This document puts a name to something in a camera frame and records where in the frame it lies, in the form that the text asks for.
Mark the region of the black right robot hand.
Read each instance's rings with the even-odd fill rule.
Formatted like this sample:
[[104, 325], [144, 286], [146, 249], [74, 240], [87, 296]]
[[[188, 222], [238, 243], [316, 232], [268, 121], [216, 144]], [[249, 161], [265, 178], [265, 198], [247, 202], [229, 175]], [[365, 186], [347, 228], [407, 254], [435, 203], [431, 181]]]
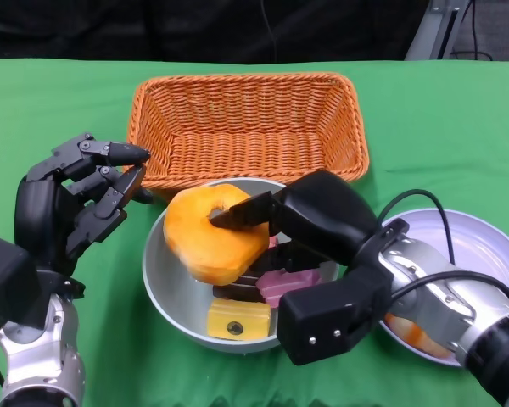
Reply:
[[339, 176], [317, 170], [278, 192], [263, 192], [210, 217], [212, 226], [252, 231], [267, 225], [270, 236], [289, 238], [252, 263], [253, 272], [315, 269], [332, 261], [350, 265], [378, 230], [378, 218], [365, 199]]

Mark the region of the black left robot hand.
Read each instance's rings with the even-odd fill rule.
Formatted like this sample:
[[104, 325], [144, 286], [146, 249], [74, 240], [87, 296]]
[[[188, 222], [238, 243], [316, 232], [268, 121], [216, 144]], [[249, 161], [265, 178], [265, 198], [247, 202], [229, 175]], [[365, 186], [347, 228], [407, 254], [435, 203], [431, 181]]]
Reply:
[[150, 204], [142, 186], [151, 153], [90, 133], [54, 148], [22, 178], [14, 211], [14, 242], [39, 270], [71, 276], [78, 259], [125, 219], [131, 201]]

